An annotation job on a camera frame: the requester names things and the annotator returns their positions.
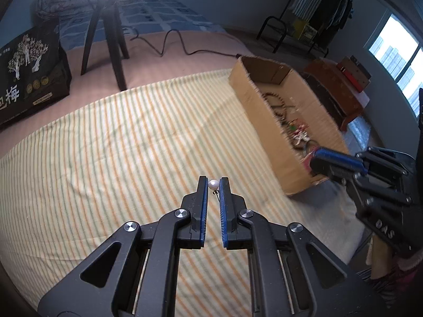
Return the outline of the pearl earring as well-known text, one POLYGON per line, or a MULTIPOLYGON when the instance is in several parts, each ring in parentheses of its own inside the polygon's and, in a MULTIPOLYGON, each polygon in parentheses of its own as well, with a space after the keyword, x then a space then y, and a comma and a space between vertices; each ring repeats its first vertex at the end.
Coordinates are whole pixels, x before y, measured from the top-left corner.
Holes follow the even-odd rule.
POLYGON ((209 189, 212 191, 212 194, 216 196, 217 200, 220 201, 219 198, 219 181, 212 179, 208 182, 209 189))

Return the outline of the dark metal bangle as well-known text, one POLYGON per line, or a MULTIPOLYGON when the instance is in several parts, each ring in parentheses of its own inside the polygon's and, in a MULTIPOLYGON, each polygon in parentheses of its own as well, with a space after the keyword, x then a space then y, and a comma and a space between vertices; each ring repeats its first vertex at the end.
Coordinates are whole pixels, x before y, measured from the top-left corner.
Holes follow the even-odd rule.
POLYGON ((307 142, 302 142, 302 153, 304 156, 312 153, 320 147, 319 143, 314 139, 310 139, 307 142))

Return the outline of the black tripod stand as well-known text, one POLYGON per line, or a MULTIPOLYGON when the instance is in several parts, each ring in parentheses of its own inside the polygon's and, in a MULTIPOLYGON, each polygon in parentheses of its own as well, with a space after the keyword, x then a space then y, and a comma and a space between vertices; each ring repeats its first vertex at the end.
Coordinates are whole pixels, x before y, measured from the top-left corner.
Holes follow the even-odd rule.
POLYGON ((117 0, 98 0, 90 20, 82 56, 81 75, 88 70, 88 60, 98 22, 102 20, 105 32, 105 39, 116 77, 118 87, 121 91, 127 90, 126 78, 123 71, 122 57, 129 59, 128 48, 123 33, 123 25, 118 10, 117 0))

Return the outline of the window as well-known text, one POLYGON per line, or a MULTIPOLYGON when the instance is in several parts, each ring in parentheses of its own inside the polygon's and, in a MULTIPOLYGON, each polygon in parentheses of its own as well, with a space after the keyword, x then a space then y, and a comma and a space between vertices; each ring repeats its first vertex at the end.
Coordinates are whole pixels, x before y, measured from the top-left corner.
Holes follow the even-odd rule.
POLYGON ((365 45, 419 114, 422 89, 422 41, 392 12, 385 12, 365 45))

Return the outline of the cardboard box tray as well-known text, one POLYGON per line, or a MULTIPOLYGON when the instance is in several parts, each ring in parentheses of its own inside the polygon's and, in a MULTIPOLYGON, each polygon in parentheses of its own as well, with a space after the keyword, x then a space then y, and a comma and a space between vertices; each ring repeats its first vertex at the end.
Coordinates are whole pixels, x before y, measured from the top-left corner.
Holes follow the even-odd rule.
POLYGON ((302 165, 302 142, 314 139, 320 147, 348 153, 333 118, 290 66, 261 57, 240 56, 229 84, 255 128, 286 195, 295 195, 322 183, 302 165))

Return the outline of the black printed bag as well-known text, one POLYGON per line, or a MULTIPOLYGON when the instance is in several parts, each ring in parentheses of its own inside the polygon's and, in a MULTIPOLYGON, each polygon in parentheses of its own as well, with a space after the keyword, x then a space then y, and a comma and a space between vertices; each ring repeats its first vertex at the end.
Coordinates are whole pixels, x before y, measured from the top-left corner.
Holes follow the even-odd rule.
POLYGON ((1 48, 1 128, 68 96, 71 80, 58 19, 12 39, 1 48))

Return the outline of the yellow crate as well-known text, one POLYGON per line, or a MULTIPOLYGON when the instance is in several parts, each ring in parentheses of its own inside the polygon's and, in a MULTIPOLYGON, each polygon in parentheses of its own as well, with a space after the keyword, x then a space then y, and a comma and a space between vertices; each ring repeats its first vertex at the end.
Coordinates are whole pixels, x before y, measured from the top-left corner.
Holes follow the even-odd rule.
POLYGON ((300 41, 310 42, 317 34, 317 31, 310 26, 306 20, 296 19, 293 24, 292 37, 300 41))

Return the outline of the black clothes rack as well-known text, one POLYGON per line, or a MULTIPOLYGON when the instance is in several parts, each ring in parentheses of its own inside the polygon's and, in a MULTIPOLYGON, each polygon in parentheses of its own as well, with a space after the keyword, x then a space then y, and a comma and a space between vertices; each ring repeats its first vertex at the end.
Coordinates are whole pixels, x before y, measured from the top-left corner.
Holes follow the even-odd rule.
POLYGON ((352 17, 353 0, 288 0, 280 16, 270 15, 263 21, 256 39, 263 40, 276 53, 288 37, 327 57, 333 38, 352 17), (306 20, 317 31, 313 41, 292 37, 296 19, 306 20))

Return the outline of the red strap wristwatch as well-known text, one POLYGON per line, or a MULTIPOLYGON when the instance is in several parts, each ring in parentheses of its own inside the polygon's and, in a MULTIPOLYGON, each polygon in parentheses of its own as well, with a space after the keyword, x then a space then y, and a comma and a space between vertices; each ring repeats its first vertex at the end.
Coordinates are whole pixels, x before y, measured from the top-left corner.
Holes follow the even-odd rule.
POLYGON ((312 177, 317 176, 317 172, 316 172, 316 171, 314 171, 314 170, 312 169, 311 165, 310 165, 310 162, 311 162, 311 160, 312 160, 313 156, 314 156, 314 153, 313 153, 313 152, 310 152, 310 153, 308 153, 308 154, 307 154, 307 155, 306 155, 306 156, 302 159, 302 165, 303 165, 303 167, 305 168, 305 170, 307 171, 307 173, 308 173, 310 176, 312 176, 312 177))

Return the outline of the red and tan box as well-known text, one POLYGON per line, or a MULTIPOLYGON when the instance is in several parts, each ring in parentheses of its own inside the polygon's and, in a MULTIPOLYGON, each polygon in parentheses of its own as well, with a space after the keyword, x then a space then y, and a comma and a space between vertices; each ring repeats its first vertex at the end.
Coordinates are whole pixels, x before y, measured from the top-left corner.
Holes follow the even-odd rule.
POLYGON ((336 67, 352 83, 358 92, 362 92, 371 82, 371 74, 355 56, 344 57, 336 67))

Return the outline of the yellow striped cloth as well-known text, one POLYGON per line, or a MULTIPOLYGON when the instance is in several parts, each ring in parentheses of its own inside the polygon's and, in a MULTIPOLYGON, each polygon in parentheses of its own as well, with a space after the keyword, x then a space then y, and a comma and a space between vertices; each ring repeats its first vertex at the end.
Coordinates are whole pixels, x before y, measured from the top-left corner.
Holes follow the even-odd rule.
POLYGON ((124 222, 158 220, 203 175, 227 177, 269 221, 301 222, 345 262, 360 243, 338 185, 285 195, 222 69, 98 100, 13 147, 1 158, 1 263, 36 307, 124 222))

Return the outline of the orange covered low table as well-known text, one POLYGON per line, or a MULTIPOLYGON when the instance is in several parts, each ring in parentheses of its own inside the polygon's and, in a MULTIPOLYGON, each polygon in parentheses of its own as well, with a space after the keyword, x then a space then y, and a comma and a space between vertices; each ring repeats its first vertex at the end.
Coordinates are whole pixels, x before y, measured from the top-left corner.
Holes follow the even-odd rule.
POLYGON ((335 120, 341 131, 360 116, 370 101, 368 95, 359 92, 344 75, 338 64, 332 60, 320 58, 310 62, 302 72, 315 95, 335 120))

